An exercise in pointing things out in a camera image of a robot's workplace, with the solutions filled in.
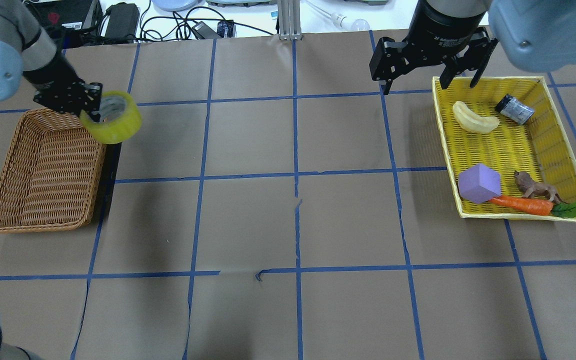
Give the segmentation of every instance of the brown wicker basket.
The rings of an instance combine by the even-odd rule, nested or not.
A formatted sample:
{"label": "brown wicker basket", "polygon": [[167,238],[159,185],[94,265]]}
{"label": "brown wicker basket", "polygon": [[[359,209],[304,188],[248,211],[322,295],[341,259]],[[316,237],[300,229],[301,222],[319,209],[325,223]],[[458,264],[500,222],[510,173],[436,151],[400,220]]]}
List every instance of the brown wicker basket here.
{"label": "brown wicker basket", "polygon": [[0,174],[0,233],[73,230],[90,223],[105,153],[77,116],[26,111]]}

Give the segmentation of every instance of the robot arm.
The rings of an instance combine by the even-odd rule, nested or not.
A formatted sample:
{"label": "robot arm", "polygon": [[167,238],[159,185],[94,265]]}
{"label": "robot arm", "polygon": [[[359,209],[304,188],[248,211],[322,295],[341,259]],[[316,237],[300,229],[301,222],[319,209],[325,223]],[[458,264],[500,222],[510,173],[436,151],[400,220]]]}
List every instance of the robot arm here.
{"label": "robot arm", "polygon": [[[498,39],[478,27],[486,11]],[[388,94],[399,76],[445,64],[442,89],[465,70],[477,71],[470,82],[474,87],[498,42],[510,63],[524,71],[545,73],[576,64],[576,0],[418,0],[407,37],[379,39],[370,75]]]}
{"label": "robot arm", "polygon": [[37,92],[34,101],[60,113],[94,114],[102,84],[86,84],[19,0],[0,0],[0,101],[19,88],[21,76]]}

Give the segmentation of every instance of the basket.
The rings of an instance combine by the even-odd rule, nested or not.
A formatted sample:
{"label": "basket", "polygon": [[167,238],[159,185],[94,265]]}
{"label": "basket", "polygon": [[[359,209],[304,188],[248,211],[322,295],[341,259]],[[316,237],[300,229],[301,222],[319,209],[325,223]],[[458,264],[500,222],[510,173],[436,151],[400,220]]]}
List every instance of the basket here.
{"label": "basket", "polygon": [[73,230],[90,223],[105,152],[77,116],[26,111],[0,174],[0,233]]}
{"label": "basket", "polygon": [[[450,184],[457,211],[462,218],[569,221],[575,218],[538,216],[494,205],[474,203],[459,196],[459,173],[482,163],[501,175],[501,193],[521,197],[514,171],[530,173],[536,182],[557,188],[569,203],[576,201],[576,160],[562,121],[543,77],[482,77],[470,88],[471,77],[456,77],[448,89],[432,78],[432,96],[441,134]],[[499,114],[495,105],[506,95],[515,96],[535,110],[525,125]],[[480,116],[496,116],[499,126],[487,134],[463,130],[453,114],[456,101],[463,101]]]}

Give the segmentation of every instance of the metal bracket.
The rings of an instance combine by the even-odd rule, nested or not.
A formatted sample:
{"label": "metal bracket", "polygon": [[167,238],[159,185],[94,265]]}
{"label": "metal bracket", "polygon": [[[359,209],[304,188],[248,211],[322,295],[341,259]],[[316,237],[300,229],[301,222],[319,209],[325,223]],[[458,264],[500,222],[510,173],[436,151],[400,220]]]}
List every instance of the metal bracket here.
{"label": "metal bracket", "polygon": [[302,39],[299,0],[277,0],[279,39],[293,41]]}

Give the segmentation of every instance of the red logo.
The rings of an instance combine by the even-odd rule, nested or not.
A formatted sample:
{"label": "red logo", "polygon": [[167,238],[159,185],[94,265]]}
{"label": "red logo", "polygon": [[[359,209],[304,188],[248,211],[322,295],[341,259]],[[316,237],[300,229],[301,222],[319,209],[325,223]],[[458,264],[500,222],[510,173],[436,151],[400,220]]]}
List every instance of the red logo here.
{"label": "red logo", "polygon": [[57,23],[59,23],[59,14],[58,13],[49,13],[48,14],[48,21],[50,21],[50,23],[52,25],[57,25]]}

